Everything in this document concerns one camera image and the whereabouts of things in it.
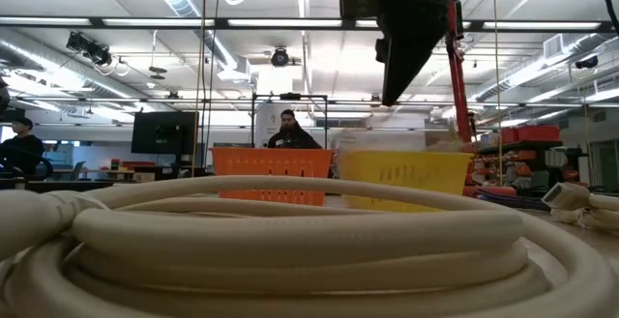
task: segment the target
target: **ceiling beam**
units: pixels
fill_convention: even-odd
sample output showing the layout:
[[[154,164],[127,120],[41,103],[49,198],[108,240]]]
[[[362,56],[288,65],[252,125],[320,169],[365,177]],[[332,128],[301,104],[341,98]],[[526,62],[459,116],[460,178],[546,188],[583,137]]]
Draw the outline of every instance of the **ceiling beam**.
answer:
[[[514,20],[496,22],[499,33],[614,33],[607,20]],[[0,25],[15,28],[63,28],[106,30],[195,30],[199,18],[186,17],[113,17],[113,16],[32,16],[2,15]],[[468,20],[465,32],[494,33],[492,20]],[[379,31],[373,20],[353,20],[332,17],[239,18],[206,19],[207,29],[217,30],[288,30],[288,31]]]

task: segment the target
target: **dark shirt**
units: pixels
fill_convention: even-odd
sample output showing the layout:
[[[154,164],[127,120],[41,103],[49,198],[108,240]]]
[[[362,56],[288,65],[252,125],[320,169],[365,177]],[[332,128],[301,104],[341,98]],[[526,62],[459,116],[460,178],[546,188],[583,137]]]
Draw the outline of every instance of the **dark shirt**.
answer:
[[[269,148],[322,149],[304,130],[281,130],[269,139]]]
[[[19,151],[28,152],[34,154],[35,157],[22,154],[18,151],[9,151],[6,154],[7,163],[21,169],[26,174],[35,174],[37,164],[41,161],[37,157],[43,155],[44,146],[41,139],[29,134],[22,138],[14,137],[12,139],[5,140],[2,143],[2,148],[17,149]]]

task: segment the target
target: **computer monitor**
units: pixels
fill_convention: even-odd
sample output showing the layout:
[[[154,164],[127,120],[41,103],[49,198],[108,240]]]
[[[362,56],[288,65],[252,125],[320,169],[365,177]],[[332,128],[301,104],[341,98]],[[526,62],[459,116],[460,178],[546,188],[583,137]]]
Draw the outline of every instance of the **computer monitor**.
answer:
[[[193,154],[195,112],[137,113],[133,122],[132,153]]]

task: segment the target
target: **chair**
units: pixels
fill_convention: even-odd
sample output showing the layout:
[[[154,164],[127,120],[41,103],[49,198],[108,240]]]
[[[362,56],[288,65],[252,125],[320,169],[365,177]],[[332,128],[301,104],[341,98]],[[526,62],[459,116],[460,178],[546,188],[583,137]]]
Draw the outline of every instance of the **chair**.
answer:
[[[71,173],[71,178],[69,179],[70,181],[74,182],[79,180],[79,174],[81,174],[81,169],[84,166],[84,163],[86,163],[86,161],[81,161],[75,164],[74,171]]]

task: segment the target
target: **yellow basket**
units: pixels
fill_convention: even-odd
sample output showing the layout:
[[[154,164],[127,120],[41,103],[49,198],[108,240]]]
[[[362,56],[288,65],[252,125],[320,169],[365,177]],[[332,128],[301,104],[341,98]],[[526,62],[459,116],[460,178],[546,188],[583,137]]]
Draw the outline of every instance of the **yellow basket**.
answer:
[[[339,158],[342,179],[462,195],[472,155],[463,153],[352,151]],[[352,208],[390,212],[439,210],[378,198],[343,196]]]

